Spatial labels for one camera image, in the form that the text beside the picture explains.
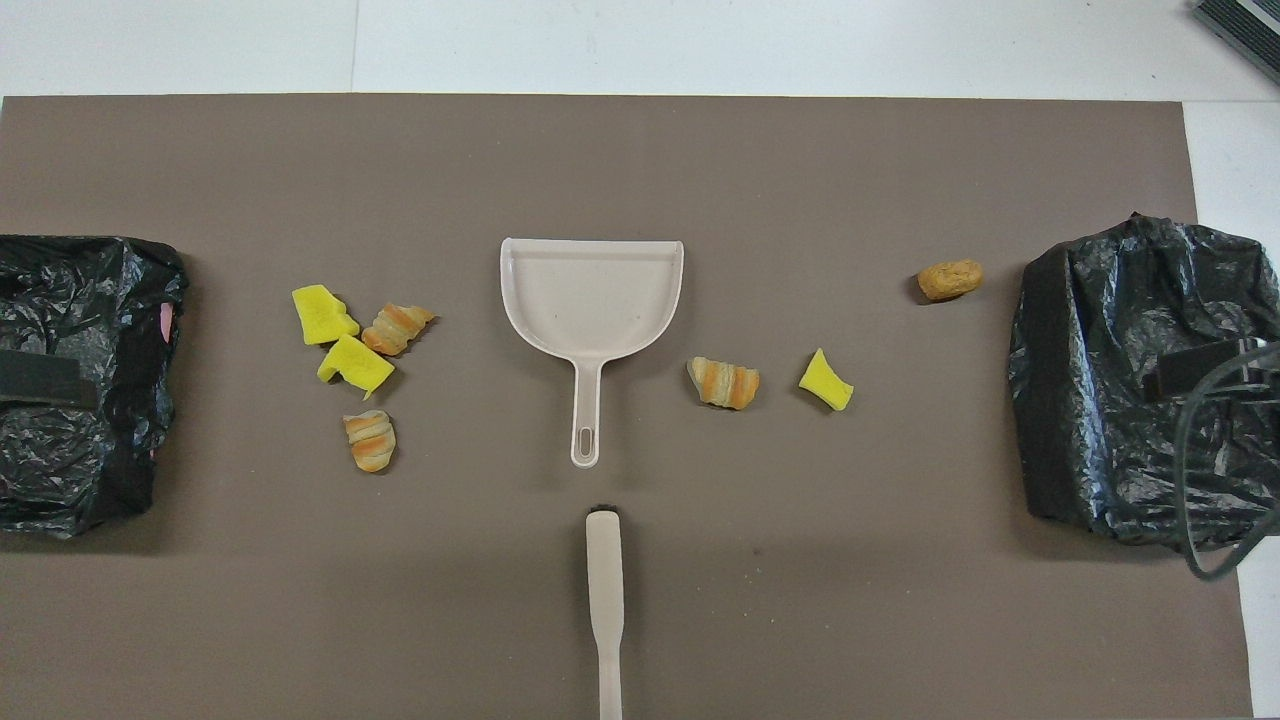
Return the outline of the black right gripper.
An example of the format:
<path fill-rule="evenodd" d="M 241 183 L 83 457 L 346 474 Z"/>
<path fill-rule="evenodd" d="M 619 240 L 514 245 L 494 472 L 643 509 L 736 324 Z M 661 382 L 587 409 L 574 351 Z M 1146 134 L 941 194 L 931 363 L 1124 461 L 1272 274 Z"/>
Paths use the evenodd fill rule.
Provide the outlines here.
<path fill-rule="evenodd" d="M 1157 356 L 1155 369 L 1143 377 L 1147 402 L 1181 397 L 1193 391 L 1215 368 L 1240 355 L 1268 350 L 1251 359 L 1238 372 L 1242 386 L 1277 386 L 1279 343 L 1262 338 L 1220 340 Z"/>

